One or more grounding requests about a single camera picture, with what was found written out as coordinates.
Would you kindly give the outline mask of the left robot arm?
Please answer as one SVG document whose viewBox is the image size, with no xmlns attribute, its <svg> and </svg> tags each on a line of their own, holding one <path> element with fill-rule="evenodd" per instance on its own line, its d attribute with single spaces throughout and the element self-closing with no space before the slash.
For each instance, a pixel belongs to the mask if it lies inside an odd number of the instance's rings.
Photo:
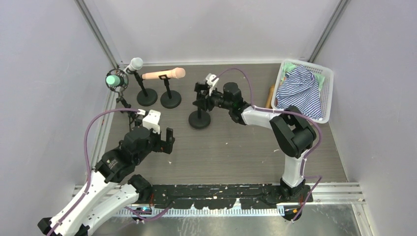
<svg viewBox="0 0 417 236">
<path fill-rule="evenodd" d="M 90 179 L 53 217 L 42 218 L 37 226 L 45 236 L 91 236 L 117 211 L 146 200 L 151 184 L 133 171 L 151 152 L 170 154 L 174 131 L 166 129 L 166 139 L 152 128 L 134 127 L 119 145 L 104 153 Z"/>
</svg>

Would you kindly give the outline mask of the pink microphone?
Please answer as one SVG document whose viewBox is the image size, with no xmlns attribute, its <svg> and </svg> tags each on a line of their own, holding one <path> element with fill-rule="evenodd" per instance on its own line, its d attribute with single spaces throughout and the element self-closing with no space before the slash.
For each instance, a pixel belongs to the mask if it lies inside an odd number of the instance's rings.
<svg viewBox="0 0 417 236">
<path fill-rule="evenodd" d="M 157 72 L 150 72 L 145 73 L 142 75 L 142 79 L 144 80 L 153 80 L 153 79 L 180 79 L 185 76 L 186 72 L 184 68 L 176 67 L 171 70 L 163 70 L 163 71 L 157 71 Z"/>
</svg>

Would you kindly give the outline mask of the gold microphone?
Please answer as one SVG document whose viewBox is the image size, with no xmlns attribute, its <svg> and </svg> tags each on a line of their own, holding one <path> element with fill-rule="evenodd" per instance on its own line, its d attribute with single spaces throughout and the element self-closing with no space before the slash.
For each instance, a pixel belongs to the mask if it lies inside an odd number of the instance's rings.
<svg viewBox="0 0 417 236">
<path fill-rule="evenodd" d="M 269 88 L 268 96 L 267 96 L 267 101 L 266 101 L 266 104 L 265 104 L 265 108 L 269 108 L 269 109 L 272 108 L 271 102 L 273 101 L 273 98 L 274 98 L 274 88 L 275 88 L 275 85 L 272 85 Z"/>
</svg>

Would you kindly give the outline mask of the green microphone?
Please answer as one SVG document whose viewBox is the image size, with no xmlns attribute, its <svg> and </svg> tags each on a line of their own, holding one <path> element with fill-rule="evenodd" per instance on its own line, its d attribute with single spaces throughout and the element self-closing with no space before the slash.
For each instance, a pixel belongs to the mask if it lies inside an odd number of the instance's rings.
<svg viewBox="0 0 417 236">
<path fill-rule="evenodd" d="M 121 83 L 121 78 L 118 75 L 108 75 L 105 79 L 109 87 L 118 87 Z"/>
</svg>

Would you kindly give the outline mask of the black shock mount stand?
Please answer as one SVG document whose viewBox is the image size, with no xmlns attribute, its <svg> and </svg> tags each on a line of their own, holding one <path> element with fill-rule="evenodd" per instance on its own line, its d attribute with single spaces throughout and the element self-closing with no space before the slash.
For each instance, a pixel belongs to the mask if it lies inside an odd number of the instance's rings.
<svg viewBox="0 0 417 236">
<path fill-rule="evenodd" d="M 166 88 L 166 92 L 164 92 L 160 97 L 161 105 L 167 109 L 177 107 L 181 103 L 181 95 L 177 91 L 170 89 L 170 78 L 168 78 L 167 75 L 159 76 L 159 79 L 164 81 Z"/>
</svg>

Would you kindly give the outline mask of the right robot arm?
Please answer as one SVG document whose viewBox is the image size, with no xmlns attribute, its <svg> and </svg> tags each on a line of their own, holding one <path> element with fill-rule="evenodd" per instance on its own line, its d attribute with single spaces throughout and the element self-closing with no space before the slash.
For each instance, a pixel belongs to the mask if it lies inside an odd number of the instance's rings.
<svg viewBox="0 0 417 236">
<path fill-rule="evenodd" d="M 280 179 L 279 192 L 282 197 L 295 197 L 305 186 L 303 169 L 305 157 L 313 148 L 317 138 L 307 117 L 295 106 L 283 111 L 259 108 L 244 101 L 241 90 L 234 82 L 224 85 L 219 92 L 207 82 L 197 82 L 194 90 L 197 110 L 189 115 L 188 122 L 195 129 L 208 127 L 211 122 L 209 112 L 213 108 L 228 111 L 231 120 L 241 125 L 254 125 L 270 129 L 285 154 L 284 173 Z"/>
</svg>

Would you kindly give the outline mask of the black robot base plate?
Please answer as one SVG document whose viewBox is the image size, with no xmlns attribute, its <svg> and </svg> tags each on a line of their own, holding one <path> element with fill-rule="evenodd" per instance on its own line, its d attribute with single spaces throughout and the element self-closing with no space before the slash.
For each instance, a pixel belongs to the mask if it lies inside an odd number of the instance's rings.
<svg viewBox="0 0 417 236">
<path fill-rule="evenodd" d="M 240 204 L 242 209 L 270 209 L 279 203 L 294 203 L 297 206 L 308 199 L 310 186 L 290 194 L 280 185 L 264 184 L 158 184 L 146 189 L 137 204 L 156 208 L 174 209 L 231 209 Z"/>
</svg>

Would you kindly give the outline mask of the white microphone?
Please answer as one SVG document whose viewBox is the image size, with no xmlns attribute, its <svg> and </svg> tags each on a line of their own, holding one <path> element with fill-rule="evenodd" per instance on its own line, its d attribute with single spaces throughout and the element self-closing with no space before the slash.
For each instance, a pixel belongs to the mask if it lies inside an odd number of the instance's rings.
<svg viewBox="0 0 417 236">
<path fill-rule="evenodd" d="M 143 67 L 141 58 L 133 58 L 130 64 L 123 70 L 126 74 L 134 74 Z"/>
</svg>

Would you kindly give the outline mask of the black stand with clip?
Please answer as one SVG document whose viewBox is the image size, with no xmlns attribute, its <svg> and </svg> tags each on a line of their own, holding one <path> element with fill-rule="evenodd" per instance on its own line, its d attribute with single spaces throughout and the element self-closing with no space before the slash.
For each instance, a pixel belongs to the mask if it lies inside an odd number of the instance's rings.
<svg viewBox="0 0 417 236">
<path fill-rule="evenodd" d="M 196 99 L 199 98 L 205 98 L 205 95 L 196 94 Z M 210 125 L 211 117 L 206 111 L 197 108 L 189 115 L 188 122 L 195 129 L 204 129 Z"/>
</svg>

